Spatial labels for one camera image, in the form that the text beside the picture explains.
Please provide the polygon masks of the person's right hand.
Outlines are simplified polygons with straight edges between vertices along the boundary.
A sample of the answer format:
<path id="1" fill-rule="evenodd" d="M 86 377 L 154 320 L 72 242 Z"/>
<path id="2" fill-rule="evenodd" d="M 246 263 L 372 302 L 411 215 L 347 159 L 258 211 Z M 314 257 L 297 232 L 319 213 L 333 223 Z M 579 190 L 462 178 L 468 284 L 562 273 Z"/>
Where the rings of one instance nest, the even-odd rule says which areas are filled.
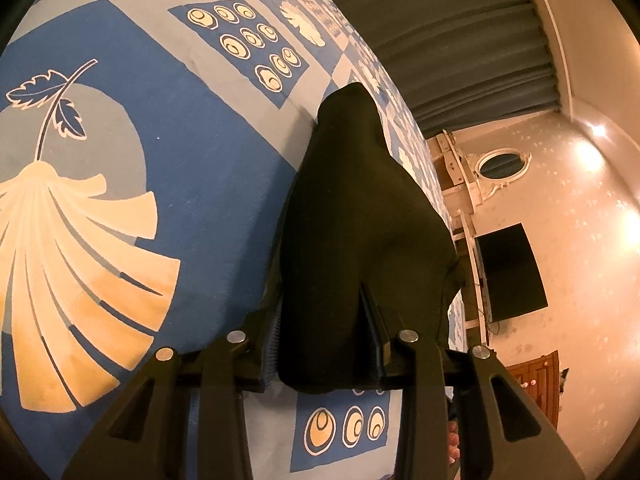
<path id="1" fill-rule="evenodd" d="M 460 458 L 460 437 L 458 423 L 455 420 L 448 422 L 448 463 L 453 465 Z"/>

